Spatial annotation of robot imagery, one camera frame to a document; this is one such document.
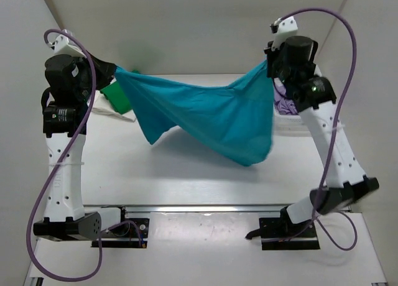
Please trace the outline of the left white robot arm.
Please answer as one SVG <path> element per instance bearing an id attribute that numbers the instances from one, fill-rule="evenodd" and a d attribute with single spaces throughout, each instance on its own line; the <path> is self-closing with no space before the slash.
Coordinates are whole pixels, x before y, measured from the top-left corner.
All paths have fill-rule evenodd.
<path id="1" fill-rule="evenodd" d="M 114 65 L 91 68 L 87 58 L 56 54 L 45 62 L 49 83 L 42 95 L 43 133 L 49 152 L 49 188 L 43 219 L 35 236 L 51 241 L 95 241 L 102 231 L 128 232 L 130 219 L 119 208 L 86 211 L 81 195 L 81 167 L 86 141 L 88 99 L 110 82 Z"/>

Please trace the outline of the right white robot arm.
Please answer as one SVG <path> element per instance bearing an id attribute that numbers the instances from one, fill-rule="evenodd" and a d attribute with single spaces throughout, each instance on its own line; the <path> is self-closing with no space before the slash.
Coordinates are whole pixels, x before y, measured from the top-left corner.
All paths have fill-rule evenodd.
<path id="1" fill-rule="evenodd" d="M 289 237 L 313 218 L 356 203 L 379 189 L 377 178 L 367 176 L 356 160 L 330 81 L 316 72 L 313 59 L 317 47 L 316 41 L 298 35 L 279 47 L 269 42 L 264 50 L 268 77 L 279 79 L 285 87 L 285 95 L 308 128 L 323 164 L 319 187 L 280 211 L 279 231 Z"/>

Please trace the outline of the teal t-shirt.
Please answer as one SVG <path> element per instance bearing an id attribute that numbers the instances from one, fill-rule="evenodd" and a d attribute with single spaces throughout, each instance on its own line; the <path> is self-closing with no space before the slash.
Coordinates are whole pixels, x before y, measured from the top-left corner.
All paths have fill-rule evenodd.
<path id="1" fill-rule="evenodd" d="M 143 135 L 155 144 L 180 127 L 234 162 L 263 162 L 272 147 L 273 83 L 267 62 L 226 86 L 197 86 L 117 67 L 114 73 Z"/>

